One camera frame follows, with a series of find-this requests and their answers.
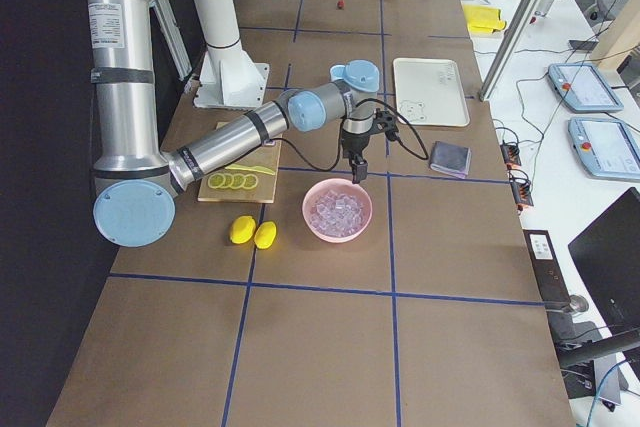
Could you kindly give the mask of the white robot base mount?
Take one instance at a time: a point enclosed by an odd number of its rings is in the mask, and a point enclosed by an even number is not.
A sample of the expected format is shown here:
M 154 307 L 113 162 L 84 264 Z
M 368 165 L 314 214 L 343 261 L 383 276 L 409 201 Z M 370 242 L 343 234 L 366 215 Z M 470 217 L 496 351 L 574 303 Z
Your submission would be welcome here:
M 241 42 L 233 0 L 194 0 L 206 54 L 194 104 L 249 109 L 262 104 L 269 66 L 255 63 Z

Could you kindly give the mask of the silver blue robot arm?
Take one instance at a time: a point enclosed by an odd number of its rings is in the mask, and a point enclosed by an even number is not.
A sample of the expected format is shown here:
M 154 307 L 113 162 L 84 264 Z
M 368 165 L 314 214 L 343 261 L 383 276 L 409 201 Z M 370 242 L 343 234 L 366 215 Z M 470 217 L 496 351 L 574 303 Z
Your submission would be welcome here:
M 123 247 L 156 242 L 171 227 L 175 198 L 207 174 L 281 137 L 341 123 L 340 156 L 354 182 L 367 176 L 371 136 L 396 140 L 396 118 L 376 107 L 379 71 L 353 60 L 334 66 L 329 81 L 264 100 L 265 64 L 245 52 L 233 0 L 194 0 L 206 42 L 199 94 L 208 107 L 239 116 L 172 152 L 160 149 L 150 10 L 159 0 L 87 0 L 102 153 L 93 175 L 93 217 L 99 232 Z

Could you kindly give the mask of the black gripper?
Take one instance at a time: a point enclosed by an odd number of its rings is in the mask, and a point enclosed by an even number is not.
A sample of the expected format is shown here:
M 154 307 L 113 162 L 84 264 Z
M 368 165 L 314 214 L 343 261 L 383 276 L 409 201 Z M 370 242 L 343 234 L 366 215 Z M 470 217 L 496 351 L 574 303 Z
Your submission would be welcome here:
M 349 161 L 353 184 L 360 184 L 368 176 L 364 150 L 370 138 L 377 134 L 384 134 L 390 142 L 398 140 L 396 120 L 388 110 L 374 109 L 364 118 L 347 117 L 341 125 L 342 156 Z

